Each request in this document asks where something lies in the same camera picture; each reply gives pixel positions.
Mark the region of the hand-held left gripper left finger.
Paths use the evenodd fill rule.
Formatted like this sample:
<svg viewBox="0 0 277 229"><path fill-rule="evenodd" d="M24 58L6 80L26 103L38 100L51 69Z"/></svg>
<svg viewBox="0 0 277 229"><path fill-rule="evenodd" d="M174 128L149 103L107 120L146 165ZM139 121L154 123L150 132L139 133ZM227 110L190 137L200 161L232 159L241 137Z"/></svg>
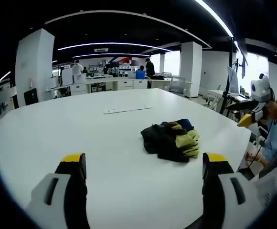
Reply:
<svg viewBox="0 0 277 229"><path fill-rule="evenodd" d="M65 156L32 190L26 208L41 229L89 229L84 153Z"/></svg>

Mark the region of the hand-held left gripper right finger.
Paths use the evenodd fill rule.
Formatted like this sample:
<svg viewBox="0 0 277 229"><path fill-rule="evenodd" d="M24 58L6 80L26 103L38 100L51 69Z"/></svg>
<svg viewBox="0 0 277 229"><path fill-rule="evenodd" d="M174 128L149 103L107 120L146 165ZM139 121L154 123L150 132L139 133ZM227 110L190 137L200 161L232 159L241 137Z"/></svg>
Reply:
<svg viewBox="0 0 277 229"><path fill-rule="evenodd" d="M255 185L220 154L203 153L202 229L246 229L263 211Z"/></svg>

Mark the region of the person's right hand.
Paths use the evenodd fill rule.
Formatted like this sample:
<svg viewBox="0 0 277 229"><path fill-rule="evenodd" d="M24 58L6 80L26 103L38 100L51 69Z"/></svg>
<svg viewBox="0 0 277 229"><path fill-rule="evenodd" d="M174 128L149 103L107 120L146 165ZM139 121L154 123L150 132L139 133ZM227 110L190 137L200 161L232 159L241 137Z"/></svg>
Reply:
<svg viewBox="0 0 277 229"><path fill-rule="evenodd" d="M277 102L269 101L266 104L266 118L277 120Z"/></svg>

